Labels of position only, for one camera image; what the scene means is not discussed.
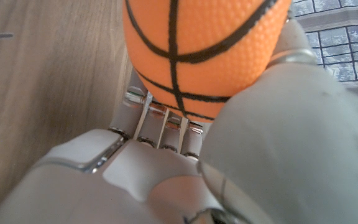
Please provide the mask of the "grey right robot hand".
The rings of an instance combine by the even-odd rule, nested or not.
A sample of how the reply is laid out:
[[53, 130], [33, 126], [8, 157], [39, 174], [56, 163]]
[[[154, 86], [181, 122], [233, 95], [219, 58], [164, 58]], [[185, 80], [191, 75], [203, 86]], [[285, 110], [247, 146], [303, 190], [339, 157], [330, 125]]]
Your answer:
[[207, 134], [132, 76], [109, 128], [53, 147], [0, 223], [358, 223], [358, 96], [289, 18], [267, 71]]

